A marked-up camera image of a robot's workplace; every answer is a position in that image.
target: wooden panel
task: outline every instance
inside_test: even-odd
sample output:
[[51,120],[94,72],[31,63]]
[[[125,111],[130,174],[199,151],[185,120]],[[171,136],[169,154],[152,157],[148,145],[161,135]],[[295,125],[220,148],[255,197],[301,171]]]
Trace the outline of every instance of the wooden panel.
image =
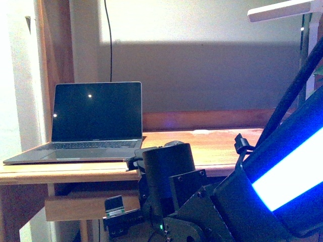
[[108,165],[106,169],[100,169],[102,163],[88,164],[88,168],[74,169],[73,165],[66,166],[70,170],[63,171],[33,171],[22,173],[3,173],[0,175],[1,185],[14,185],[14,184],[45,184],[45,183],[81,183],[81,182],[105,182],[109,180],[137,180],[138,175],[135,171],[126,172],[126,164],[123,163],[125,168],[113,169]]
[[0,186],[0,241],[20,241],[22,228],[47,197],[47,185]]
[[47,221],[93,220],[105,217],[104,201],[122,195],[126,211],[140,208],[138,191],[88,192],[83,197],[58,196],[45,201]]
[[145,131],[233,129],[264,127],[273,109],[195,112],[149,112],[143,114]]
[[74,82],[70,5],[38,0],[43,66],[52,113],[55,85]]

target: laptop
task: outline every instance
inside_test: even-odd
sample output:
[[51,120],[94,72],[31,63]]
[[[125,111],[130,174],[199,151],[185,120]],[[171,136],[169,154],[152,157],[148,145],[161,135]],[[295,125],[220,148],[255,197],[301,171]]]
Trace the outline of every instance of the laptop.
[[4,164],[121,161],[141,143],[140,82],[58,84],[51,142]]

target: power cord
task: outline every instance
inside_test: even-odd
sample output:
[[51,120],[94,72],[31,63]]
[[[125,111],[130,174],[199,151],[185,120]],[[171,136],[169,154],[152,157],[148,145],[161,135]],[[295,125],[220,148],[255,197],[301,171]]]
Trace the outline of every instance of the power cord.
[[156,234],[156,231],[154,231],[152,234],[151,234],[151,236],[149,237],[149,239],[147,240],[147,242],[151,242],[151,240],[152,240],[152,238],[153,238],[153,236]]
[[105,8],[107,24],[109,25],[109,34],[110,34],[110,82],[112,82],[112,34],[111,34],[109,15],[107,13],[107,8],[106,8],[106,0],[104,0],[104,8]]
[[98,242],[101,242],[101,228],[100,228],[100,219],[97,220],[99,222],[99,239]]

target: black laptop screen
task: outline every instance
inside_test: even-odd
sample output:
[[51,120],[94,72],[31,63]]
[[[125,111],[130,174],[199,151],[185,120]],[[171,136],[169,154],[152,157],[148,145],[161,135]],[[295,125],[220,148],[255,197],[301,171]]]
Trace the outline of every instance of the black laptop screen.
[[142,138],[140,82],[59,84],[52,141]]

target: blue light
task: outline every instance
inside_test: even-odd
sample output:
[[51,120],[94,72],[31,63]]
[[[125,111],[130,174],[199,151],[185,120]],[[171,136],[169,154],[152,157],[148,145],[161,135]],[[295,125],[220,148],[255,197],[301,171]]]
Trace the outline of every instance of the blue light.
[[323,182],[322,140],[323,128],[252,184],[271,211]]

